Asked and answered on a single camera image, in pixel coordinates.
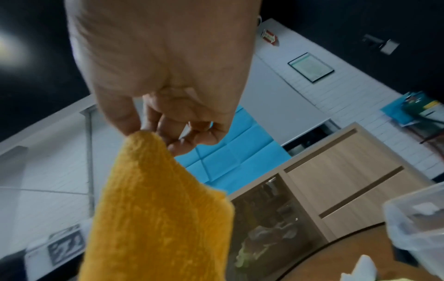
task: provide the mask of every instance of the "glass cabinet door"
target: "glass cabinet door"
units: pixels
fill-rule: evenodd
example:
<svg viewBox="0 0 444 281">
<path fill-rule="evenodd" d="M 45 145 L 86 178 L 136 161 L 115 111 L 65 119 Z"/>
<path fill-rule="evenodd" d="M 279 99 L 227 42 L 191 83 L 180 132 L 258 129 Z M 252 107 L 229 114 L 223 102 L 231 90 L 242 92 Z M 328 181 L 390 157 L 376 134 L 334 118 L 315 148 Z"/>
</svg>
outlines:
<svg viewBox="0 0 444 281">
<path fill-rule="evenodd" d="M 227 281 L 276 280 L 327 241 L 276 176 L 232 200 Z"/>
</svg>

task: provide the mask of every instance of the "dark ceiling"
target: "dark ceiling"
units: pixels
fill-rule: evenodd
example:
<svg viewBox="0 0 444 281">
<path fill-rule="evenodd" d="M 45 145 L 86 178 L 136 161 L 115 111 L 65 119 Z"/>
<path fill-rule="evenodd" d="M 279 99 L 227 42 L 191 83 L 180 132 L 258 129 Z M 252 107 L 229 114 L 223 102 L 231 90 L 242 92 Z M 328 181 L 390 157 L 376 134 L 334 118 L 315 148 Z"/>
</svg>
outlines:
<svg viewBox="0 0 444 281">
<path fill-rule="evenodd" d="M 0 0 L 0 141 L 87 95 L 63 0 Z"/>
</svg>

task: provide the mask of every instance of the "white brick wall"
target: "white brick wall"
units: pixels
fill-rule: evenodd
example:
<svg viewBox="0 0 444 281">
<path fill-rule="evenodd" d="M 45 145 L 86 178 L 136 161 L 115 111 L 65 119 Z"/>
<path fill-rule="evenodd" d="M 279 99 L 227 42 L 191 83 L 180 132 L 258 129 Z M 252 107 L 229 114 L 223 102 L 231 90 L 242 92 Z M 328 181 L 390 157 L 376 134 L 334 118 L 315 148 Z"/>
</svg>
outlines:
<svg viewBox="0 0 444 281">
<path fill-rule="evenodd" d="M 393 125 L 380 111 L 398 98 L 399 93 L 273 19 L 265 21 L 259 29 L 264 28 L 278 36 L 279 46 L 257 38 L 256 54 L 335 123 L 344 127 L 358 122 L 429 178 L 444 172 L 444 163 L 438 155 Z M 287 64 L 306 52 L 330 65 L 334 73 L 312 84 Z"/>
<path fill-rule="evenodd" d="M 0 156 L 0 257 L 89 217 L 85 117 L 74 114 L 18 145 Z"/>
</svg>

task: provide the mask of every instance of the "yellow towel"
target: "yellow towel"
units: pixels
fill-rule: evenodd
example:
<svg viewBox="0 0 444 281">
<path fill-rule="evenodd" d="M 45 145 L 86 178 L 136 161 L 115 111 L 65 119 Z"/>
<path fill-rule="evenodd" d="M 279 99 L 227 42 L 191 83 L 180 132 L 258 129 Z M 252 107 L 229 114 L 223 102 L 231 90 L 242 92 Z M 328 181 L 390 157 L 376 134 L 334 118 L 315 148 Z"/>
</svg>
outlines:
<svg viewBox="0 0 444 281">
<path fill-rule="evenodd" d="M 189 174 L 155 134 L 121 149 L 94 217 L 80 281 L 219 281 L 234 209 Z"/>
</svg>

